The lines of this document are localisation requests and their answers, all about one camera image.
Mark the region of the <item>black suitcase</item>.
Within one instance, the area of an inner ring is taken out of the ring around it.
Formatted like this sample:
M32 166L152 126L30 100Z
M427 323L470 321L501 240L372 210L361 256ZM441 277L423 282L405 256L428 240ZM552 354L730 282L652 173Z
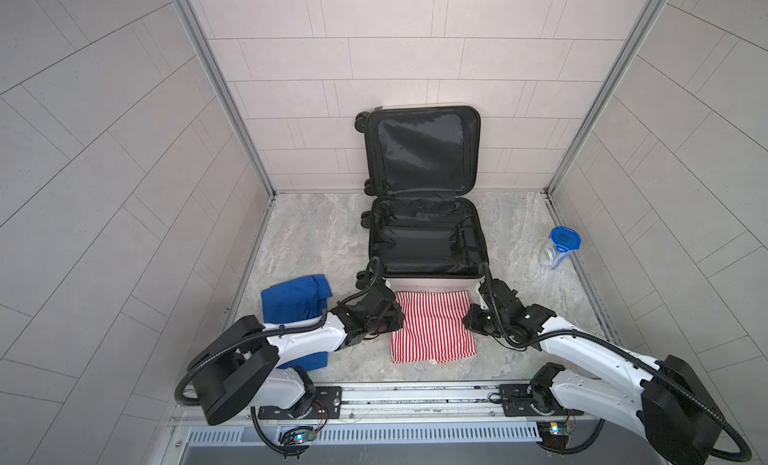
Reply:
M390 280L479 281L490 262L479 212L467 195L478 175L481 116L469 105L362 111L373 197L361 225L368 254Z

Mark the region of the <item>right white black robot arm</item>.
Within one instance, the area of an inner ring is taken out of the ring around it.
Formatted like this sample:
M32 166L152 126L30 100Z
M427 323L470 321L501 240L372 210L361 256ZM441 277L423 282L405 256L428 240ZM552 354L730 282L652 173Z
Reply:
M467 329L506 349L533 348L588 373L544 365L529 382L536 412L560 408L593 415L641 436L670 464L752 459L745 438L685 360L637 354L585 332L549 308L524 305L516 291L492 276L488 263L481 263L479 271L482 302L464 318Z

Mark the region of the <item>clear cup blue lid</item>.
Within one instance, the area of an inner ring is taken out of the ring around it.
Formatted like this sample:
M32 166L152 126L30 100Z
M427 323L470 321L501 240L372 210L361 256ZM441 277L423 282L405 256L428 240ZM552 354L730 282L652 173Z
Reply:
M545 264L556 269L572 252L579 250L582 238L578 232L566 226L554 227L544 246Z

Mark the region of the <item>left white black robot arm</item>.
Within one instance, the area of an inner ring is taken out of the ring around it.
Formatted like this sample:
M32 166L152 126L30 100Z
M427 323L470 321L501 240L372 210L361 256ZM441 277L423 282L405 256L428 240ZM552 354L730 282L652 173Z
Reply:
M289 362L332 353L401 329L405 315L383 277L378 257L358 274L362 289L315 319L263 324L247 315L193 358L174 389L181 406L198 406L206 423L222 424L251 406L303 415L316 389L308 373Z

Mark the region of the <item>red white striped cloth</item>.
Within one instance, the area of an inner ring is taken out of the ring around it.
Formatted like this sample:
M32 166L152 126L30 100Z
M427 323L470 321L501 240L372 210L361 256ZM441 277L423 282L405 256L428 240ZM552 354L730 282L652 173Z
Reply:
M447 363L477 354L472 333L463 319L470 311L469 292L396 293L404 313L401 329L392 333L391 354L395 364Z

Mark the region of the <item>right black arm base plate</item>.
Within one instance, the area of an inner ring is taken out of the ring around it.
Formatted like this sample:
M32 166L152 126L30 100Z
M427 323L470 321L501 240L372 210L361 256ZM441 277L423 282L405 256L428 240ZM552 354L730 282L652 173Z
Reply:
M535 391L528 382L501 384L490 400L502 407L505 417L534 417L546 420L548 417L565 419L570 415L582 415L581 411L568 412L547 393Z

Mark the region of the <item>blue t-shirt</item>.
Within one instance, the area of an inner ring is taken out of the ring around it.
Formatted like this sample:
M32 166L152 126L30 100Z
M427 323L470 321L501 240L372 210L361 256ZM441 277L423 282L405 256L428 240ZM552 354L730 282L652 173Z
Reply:
M308 275L273 285L261 292L264 320L287 324L318 318L333 295L326 277Z

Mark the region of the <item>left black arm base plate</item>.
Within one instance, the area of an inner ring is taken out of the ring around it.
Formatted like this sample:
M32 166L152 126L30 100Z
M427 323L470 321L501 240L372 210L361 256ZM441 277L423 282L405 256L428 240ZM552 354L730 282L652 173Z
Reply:
M319 386L305 392L287 409L264 406L258 409L260 420L319 420L338 419L343 389L340 386Z

